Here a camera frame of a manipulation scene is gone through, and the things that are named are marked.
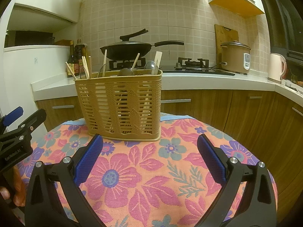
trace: rice cooker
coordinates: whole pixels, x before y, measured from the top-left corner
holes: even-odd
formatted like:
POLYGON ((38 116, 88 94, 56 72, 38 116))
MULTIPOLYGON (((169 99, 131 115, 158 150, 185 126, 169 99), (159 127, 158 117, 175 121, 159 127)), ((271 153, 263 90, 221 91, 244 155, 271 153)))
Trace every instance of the rice cooker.
POLYGON ((223 69, 231 72, 248 73, 250 67, 250 47, 238 41, 222 43, 223 69))

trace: floral tablecloth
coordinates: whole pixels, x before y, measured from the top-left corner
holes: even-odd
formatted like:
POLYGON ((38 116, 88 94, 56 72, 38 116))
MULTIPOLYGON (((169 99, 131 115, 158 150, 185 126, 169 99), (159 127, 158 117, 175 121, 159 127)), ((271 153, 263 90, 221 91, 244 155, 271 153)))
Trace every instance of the floral tablecloth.
MULTIPOLYGON (((258 162, 230 136, 198 120, 162 121, 161 129, 158 142, 104 139, 103 150, 80 189, 107 226, 194 226, 221 188, 197 149, 200 134, 229 157, 250 165, 258 162)), ((36 161, 58 163, 91 138, 86 125, 60 125, 48 132, 32 143, 33 154, 18 164, 23 181, 28 184, 36 161)), ((67 216, 75 220, 60 184, 56 187, 67 216)), ((242 183, 226 219, 234 215, 244 188, 242 183)))

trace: bottle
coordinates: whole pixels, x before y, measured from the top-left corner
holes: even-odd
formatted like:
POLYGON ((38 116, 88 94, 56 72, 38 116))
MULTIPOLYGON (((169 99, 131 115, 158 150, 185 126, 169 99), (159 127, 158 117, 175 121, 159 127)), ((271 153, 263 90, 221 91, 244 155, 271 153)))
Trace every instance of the bottle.
MULTIPOLYGON (((69 59, 67 61, 67 63, 69 64, 71 70, 73 71, 73 73, 75 74, 75 76, 79 75, 79 64, 78 62, 75 60, 75 48, 74 48, 74 41, 70 41, 69 42, 70 46, 69 46, 69 59)), ((69 69, 67 69, 67 76, 68 77, 72 77, 71 72, 69 71, 69 69)))
POLYGON ((84 43, 82 43, 81 39, 78 39, 77 44, 75 46, 75 60, 76 60, 76 62, 79 63, 80 76, 81 75, 85 76, 83 62, 82 62, 82 56, 84 56, 86 58, 86 61, 88 60, 88 55, 87 55, 87 52, 86 52, 86 46, 85 46, 84 43))

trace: hand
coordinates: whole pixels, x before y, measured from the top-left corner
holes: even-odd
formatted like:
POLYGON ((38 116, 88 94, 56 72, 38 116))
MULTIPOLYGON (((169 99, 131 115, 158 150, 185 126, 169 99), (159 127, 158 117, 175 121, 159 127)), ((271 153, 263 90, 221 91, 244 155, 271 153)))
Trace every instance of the hand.
MULTIPOLYGON (((14 179, 14 188, 16 190, 16 193, 13 198, 14 204, 16 206, 25 206, 26 190, 25 190, 25 185, 21 180, 21 176, 19 174, 17 166, 13 167, 13 179, 14 179)), ((4 187, 0 187, 0 193, 5 200, 10 198, 9 191, 4 187)))

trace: rice cooker lid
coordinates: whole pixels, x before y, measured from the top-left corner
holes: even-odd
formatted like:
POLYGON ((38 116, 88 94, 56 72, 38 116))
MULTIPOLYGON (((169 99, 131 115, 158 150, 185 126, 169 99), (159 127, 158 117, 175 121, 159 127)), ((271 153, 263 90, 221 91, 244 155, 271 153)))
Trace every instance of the rice cooker lid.
POLYGON ((226 42, 226 43, 222 43, 220 46, 223 46, 223 45, 235 45, 235 46, 241 46, 241 47, 245 47, 245 48, 248 48, 249 50, 251 50, 250 47, 248 47, 247 45, 245 44, 242 44, 242 43, 239 43, 238 41, 232 41, 232 42, 226 42))

